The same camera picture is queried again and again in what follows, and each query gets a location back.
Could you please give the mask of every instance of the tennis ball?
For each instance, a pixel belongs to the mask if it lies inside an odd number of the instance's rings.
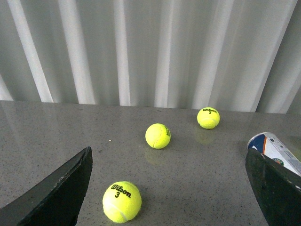
[[[205,129],[213,129],[220,122],[220,114],[212,107],[205,107],[198,112],[198,123]]]
[[[169,144],[169,129],[160,123],[152,124],[145,133],[146,142],[153,148],[161,149]]]
[[[116,223],[132,220],[138,214],[141,204],[138,188],[128,181],[110,185],[103,195],[103,211]]]

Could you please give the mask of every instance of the speckled granite surface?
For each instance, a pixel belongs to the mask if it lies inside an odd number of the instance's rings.
[[[0,101],[0,207],[86,146],[93,170],[78,226],[116,225],[102,196],[116,181],[140,189],[143,204],[126,225],[266,226],[245,170],[246,144],[269,131],[301,159],[299,115],[220,111],[213,130],[197,110]],[[160,122],[170,144],[150,148],[146,129]]]

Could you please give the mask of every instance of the ball seam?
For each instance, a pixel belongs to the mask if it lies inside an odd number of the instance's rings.
[[[106,205],[110,205],[110,206],[112,206],[113,208],[115,208],[116,210],[118,210],[119,213],[122,215],[123,219],[125,220],[125,222],[128,221],[128,219],[126,218],[126,216],[124,215],[124,213],[123,213],[119,208],[117,208],[115,205],[113,205],[113,204],[110,203],[110,202],[105,202],[105,204],[106,204]]]
[[[160,138],[161,138],[161,135],[162,135],[162,131],[163,131],[163,129],[162,129],[162,127],[160,127],[160,129],[161,129],[161,133],[160,133],[160,136],[159,136],[159,138],[158,138],[158,140],[156,141],[156,142],[154,142],[154,144],[153,144],[153,148],[156,148],[155,147],[155,144],[160,140]]]

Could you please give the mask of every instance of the wilson logo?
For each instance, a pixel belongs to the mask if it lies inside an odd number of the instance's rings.
[[[212,109],[210,109],[210,108],[204,108],[204,109],[203,109],[203,112],[206,112],[206,111],[209,111],[209,114],[211,114],[212,112],[217,113],[217,111],[212,110]]]
[[[120,194],[125,194],[127,197],[131,198],[131,193],[123,189],[123,186],[113,185],[111,189],[116,190],[115,198],[118,198]]]
[[[169,129],[165,126],[165,129],[166,129],[166,135],[170,137],[170,131]]]

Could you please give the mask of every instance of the table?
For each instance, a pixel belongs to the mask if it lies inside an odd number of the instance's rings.
[[[248,140],[272,132],[301,159],[301,117],[219,111],[201,128],[198,110],[0,101],[0,208],[21,196],[86,146],[93,170],[78,226],[112,226],[102,197],[131,181],[143,204],[127,225],[266,226],[250,186]],[[146,129],[160,122],[171,142],[150,148]]]

